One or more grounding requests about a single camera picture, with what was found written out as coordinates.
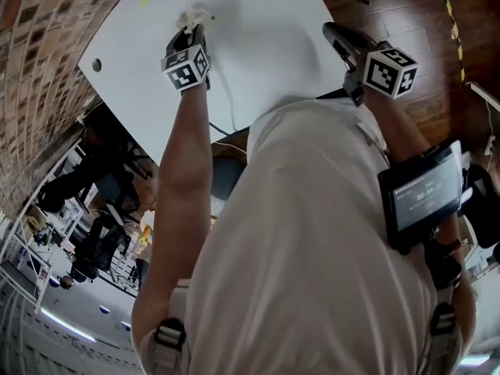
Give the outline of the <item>person's white shirt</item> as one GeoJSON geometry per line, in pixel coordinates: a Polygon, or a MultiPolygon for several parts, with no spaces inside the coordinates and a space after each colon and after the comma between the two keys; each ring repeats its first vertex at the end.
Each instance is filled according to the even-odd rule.
{"type": "Polygon", "coordinates": [[[286,105],[259,118],[220,217],[210,203],[155,211],[132,336],[152,375],[153,335],[179,319],[188,375],[427,375],[430,323],[449,303],[456,345],[475,327],[463,259],[388,244],[378,174],[388,146],[366,105],[286,105]]]}

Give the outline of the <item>yellow black floor tape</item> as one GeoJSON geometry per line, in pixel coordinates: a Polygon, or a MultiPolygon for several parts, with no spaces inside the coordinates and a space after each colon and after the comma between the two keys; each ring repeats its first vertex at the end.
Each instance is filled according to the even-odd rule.
{"type": "Polygon", "coordinates": [[[453,9],[452,9],[452,4],[451,4],[450,0],[444,0],[444,2],[445,2],[445,7],[447,10],[448,16],[449,16],[451,23],[452,23],[453,40],[455,41],[456,46],[457,46],[457,54],[458,54],[459,69],[460,69],[460,73],[459,73],[460,80],[463,84],[465,84],[466,83],[466,71],[465,71],[465,66],[464,66],[464,62],[463,62],[463,44],[462,44],[461,38],[459,36],[458,24],[455,20],[455,16],[454,16],[453,9]]]}

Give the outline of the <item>cardboard box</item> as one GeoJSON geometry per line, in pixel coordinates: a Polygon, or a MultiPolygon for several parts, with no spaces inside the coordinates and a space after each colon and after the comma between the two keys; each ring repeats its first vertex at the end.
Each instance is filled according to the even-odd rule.
{"type": "Polygon", "coordinates": [[[46,216],[37,210],[31,210],[26,214],[27,225],[31,230],[42,230],[45,228],[46,216]]]}

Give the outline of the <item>ceiling light strip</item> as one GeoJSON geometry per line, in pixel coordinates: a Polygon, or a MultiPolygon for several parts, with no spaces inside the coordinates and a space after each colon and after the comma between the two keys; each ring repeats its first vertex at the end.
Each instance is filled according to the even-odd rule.
{"type": "Polygon", "coordinates": [[[75,326],[71,325],[70,323],[67,323],[65,320],[59,318],[58,316],[56,316],[54,313],[50,312],[46,308],[41,307],[40,310],[44,316],[46,316],[47,318],[49,318],[53,322],[57,323],[61,327],[64,327],[70,333],[78,335],[79,337],[81,337],[87,341],[90,341],[92,343],[96,342],[96,339],[94,337],[92,337],[90,334],[76,328],[75,326]]]}

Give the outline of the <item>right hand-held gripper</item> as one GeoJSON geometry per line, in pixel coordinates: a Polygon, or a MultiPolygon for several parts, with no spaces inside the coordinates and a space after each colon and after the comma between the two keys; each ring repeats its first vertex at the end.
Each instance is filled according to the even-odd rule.
{"type": "Polygon", "coordinates": [[[418,62],[388,41],[376,42],[363,32],[334,22],[323,25],[323,36],[347,68],[342,88],[323,95],[323,99],[350,98],[359,106],[364,87],[391,99],[413,89],[418,62]]]}

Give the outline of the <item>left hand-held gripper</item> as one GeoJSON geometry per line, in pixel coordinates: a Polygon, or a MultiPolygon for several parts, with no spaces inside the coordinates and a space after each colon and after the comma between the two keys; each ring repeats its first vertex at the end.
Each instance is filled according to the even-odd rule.
{"type": "Polygon", "coordinates": [[[179,30],[166,46],[165,57],[160,61],[162,74],[176,91],[207,83],[211,62],[205,41],[205,27],[199,24],[192,34],[179,30]]]}

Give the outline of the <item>dark grey swivel chair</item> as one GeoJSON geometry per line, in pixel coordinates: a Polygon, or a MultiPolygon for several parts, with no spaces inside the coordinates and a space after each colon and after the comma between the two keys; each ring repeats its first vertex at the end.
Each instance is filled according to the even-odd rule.
{"type": "Polygon", "coordinates": [[[212,187],[211,195],[219,200],[226,201],[239,178],[245,165],[233,157],[217,156],[212,159],[212,187]]]}

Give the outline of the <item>clear bottle yellow label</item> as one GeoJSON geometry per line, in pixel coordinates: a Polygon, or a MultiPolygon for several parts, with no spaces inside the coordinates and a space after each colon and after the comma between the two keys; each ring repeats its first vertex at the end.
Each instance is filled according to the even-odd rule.
{"type": "Polygon", "coordinates": [[[146,225],[137,240],[136,253],[140,255],[152,243],[152,228],[146,225]]]}

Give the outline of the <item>white metal shelf rack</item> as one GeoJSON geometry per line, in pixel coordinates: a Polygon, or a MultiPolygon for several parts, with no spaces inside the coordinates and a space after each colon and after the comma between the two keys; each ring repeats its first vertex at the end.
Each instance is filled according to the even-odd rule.
{"type": "Polygon", "coordinates": [[[38,194],[48,182],[71,172],[85,152],[75,142],[49,170],[33,193],[23,203],[22,209],[6,236],[0,243],[0,280],[6,282],[38,312],[44,294],[52,279],[56,261],[63,249],[70,245],[70,236],[88,207],[90,197],[65,200],[57,213],[38,207],[38,194]],[[26,214],[37,210],[46,216],[42,230],[31,230],[26,214]]]}

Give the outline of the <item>white cloth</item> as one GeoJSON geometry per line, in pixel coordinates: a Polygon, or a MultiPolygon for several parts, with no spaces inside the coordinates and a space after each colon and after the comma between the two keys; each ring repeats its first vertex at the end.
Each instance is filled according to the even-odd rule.
{"type": "Polygon", "coordinates": [[[176,27],[185,34],[192,34],[198,25],[205,25],[211,18],[205,4],[195,3],[180,14],[176,21],[176,27]]]}

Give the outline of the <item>black tablet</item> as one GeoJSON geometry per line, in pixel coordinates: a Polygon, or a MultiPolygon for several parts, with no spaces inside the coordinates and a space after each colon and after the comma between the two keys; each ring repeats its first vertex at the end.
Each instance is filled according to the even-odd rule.
{"type": "Polygon", "coordinates": [[[429,148],[378,174],[387,242],[402,255],[426,243],[438,225],[461,206],[460,141],[429,148]]]}

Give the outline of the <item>person's left forearm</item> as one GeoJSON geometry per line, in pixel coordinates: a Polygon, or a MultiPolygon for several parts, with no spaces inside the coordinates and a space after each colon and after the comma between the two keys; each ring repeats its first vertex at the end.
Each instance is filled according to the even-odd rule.
{"type": "Polygon", "coordinates": [[[184,91],[159,166],[156,209],[209,204],[212,183],[207,87],[184,91]]]}

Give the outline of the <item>black mesh office chair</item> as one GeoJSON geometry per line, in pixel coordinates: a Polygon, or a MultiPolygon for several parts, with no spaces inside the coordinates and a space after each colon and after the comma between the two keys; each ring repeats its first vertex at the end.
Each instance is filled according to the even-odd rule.
{"type": "Polygon", "coordinates": [[[100,271],[110,269],[114,253],[123,247],[127,253],[131,237],[110,215],[100,216],[94,220],[87,237],[74,249],[70,276],[77,283],[94,280],[100,271]]]}
{"type": "Polygon", "coordinates": [[[134,175],[122,162],[91,157],[84,159],[73,171],[46,183],[38,194],[37,205],[44,211],[57,213],[65,200],[76,198],[94,184],[98,193],[116,210],[131,213],[141,205],[133,180],[134,175]]]}

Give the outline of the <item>white desk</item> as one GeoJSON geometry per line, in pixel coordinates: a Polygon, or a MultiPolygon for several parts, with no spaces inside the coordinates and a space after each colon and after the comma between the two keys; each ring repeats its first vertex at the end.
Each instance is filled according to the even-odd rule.
{"type": "Polygon", "coordinates": [[[496,99],[492,94],[487,92],[476,82],[469,82],[469,86],[472,91],[482,97],[485,102],[487,102],[500,113],[500,100],[496,99]]]}

